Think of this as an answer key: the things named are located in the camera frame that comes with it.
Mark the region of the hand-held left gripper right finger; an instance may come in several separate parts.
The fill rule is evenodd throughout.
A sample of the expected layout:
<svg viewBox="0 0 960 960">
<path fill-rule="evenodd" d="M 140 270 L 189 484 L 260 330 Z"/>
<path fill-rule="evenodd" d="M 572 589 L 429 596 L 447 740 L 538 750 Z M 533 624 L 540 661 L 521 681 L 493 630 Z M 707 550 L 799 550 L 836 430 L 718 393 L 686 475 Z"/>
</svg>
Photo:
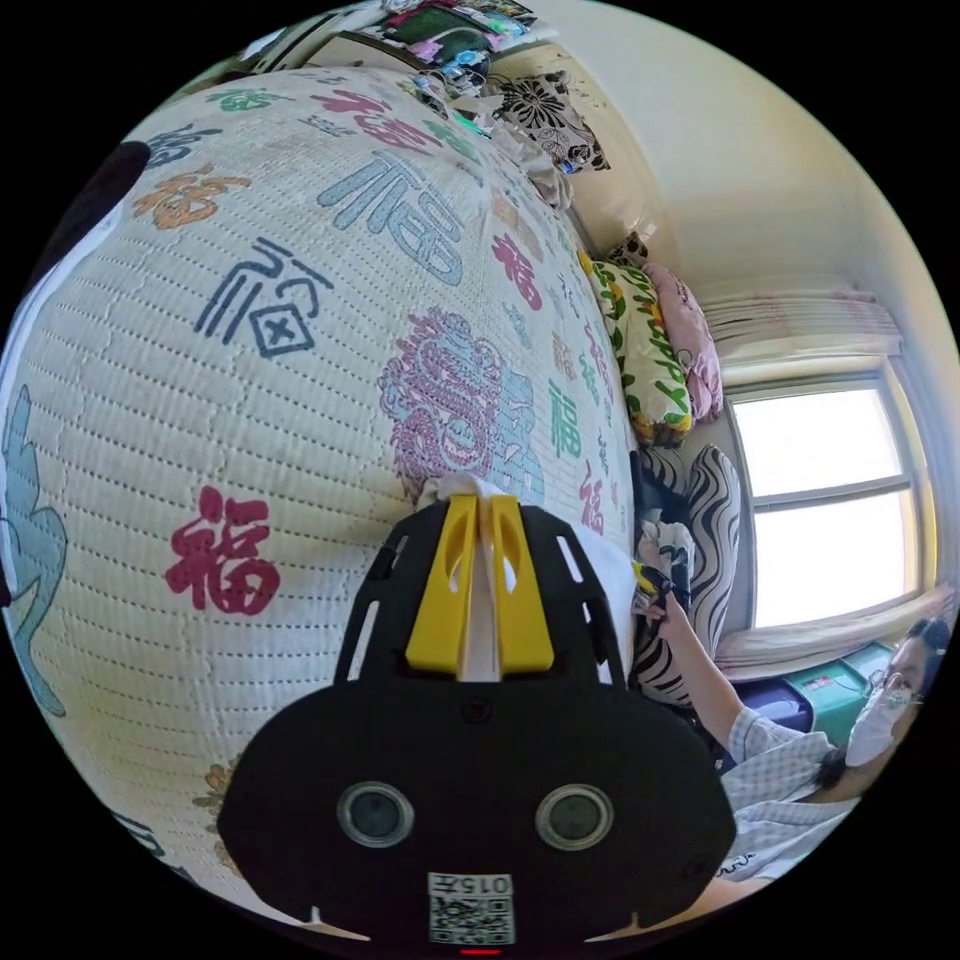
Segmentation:
<svg viewBox="0 0 960 960">
<path fill-rule="evenodd" d="M 520 504 L 493 497 L 490 518 L 499 671 L 545 673 L 554 650 Z"/>
</svg>

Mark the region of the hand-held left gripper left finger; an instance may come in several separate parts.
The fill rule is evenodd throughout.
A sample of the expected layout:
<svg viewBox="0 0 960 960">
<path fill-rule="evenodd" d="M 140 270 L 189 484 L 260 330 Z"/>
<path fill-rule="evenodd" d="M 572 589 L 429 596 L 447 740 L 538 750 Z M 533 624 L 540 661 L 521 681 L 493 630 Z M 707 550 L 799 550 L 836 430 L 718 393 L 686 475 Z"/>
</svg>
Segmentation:
<svg viewBox="0 0 960 960">
<path fill-rule="evenodd" d="M 441 520 L 405 658 L 423 673 L 460 673 L 470 629 L 478 499 L 433 504 Z"/>
</svg>

